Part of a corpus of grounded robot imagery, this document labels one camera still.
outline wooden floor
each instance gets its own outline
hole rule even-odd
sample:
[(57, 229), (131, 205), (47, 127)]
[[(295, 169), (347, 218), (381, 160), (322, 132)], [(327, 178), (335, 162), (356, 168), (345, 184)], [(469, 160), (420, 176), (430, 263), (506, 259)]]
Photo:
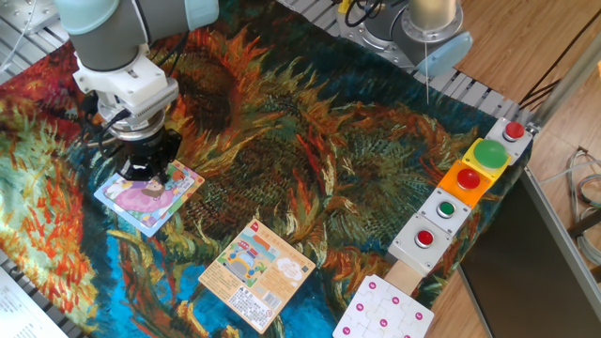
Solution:
[[(470, 54), (459, 69), (470, 77), (520, 101), (547, 71), (570, 40), (588, 22), (601, 3), (596, 0), (464, 0), (465, 24), (474, 37)], [(601, 31), (601, 19), (551, 72), (543, 85), (561, 78)], [(530, 167), (539, 180), (565, 169), (579, 146), (601, 159), (601, 80), (592, 74), (587, 83), (557, 113), (534, 142)], [(592, 174), (586, 168), (574, 178)], [(601, 187), (592, 187), (601, 197)], [(566, 178), (543, 186), (564, 226), (573, 224)], [(589, 231), (601, 248), (601, 226)], [(434, 308), (434, 323), (428, 338), (484, 338), (485, 330), (456, 273)]]

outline green button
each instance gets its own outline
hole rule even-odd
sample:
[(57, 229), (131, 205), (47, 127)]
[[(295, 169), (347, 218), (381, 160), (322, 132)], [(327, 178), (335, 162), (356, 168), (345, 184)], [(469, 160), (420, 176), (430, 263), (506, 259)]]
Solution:
[(502, 144), (484, 140), (473, 149), (473, 156), (486, 168), (499, 169), (507, 162), (507, 151)]
[(439, 208), (440, 208), (440, 212), (442, 212), (443, 214), (445, 214), (447, 216), (451, 216), (455, 212), (455, 207), (449, 202), (440, 203)]

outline white card with pink dots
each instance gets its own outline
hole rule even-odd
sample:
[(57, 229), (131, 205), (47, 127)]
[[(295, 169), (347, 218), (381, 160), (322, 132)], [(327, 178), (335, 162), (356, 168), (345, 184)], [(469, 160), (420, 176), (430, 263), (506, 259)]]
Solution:
[(434, 314), (378, 276), (367, 276), (334, 338), (424, 338)]

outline red button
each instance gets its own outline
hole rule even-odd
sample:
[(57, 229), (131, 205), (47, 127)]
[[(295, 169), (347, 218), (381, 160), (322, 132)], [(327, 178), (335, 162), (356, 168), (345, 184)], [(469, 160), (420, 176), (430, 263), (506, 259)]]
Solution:
[(415, 242), (422, 248), (427, 248), (434, 241), (434, 236), (432, 233), (426, 230), (420, 231), (415, 237)]
[(503, 136), (505, 136), (507, 141), (513, 142), (524, 136), (524, 127), (517, 122), (510, 122), (507, 127), (505, 127)]
[(463, 169), (457, 174), (457, 183), (465, 190), (476, 189), (480, 185), (480, 176), (473, 169)]

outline sunflower painting tapestry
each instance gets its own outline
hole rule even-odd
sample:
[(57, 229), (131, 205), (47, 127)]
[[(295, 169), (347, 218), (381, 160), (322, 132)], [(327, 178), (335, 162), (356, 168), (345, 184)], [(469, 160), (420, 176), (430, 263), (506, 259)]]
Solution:
[[(67, 44), (0, 87), (0, 249), (91, 337), (255, 337), (198, 283), (252, 218), (316, 263), (266, 332), (331, 337), (392, 239), (495, 119), (269, 1), (223, 0), (192, 32), (167, 128), (206, 182), (152, 238), (93, 196)], [(161, 59), (179, 37), (160, 41)], [(169, 70), (173, 58), (164, 64)], [(525, 159), (474, 209), (413, 297), (430, 307)]]

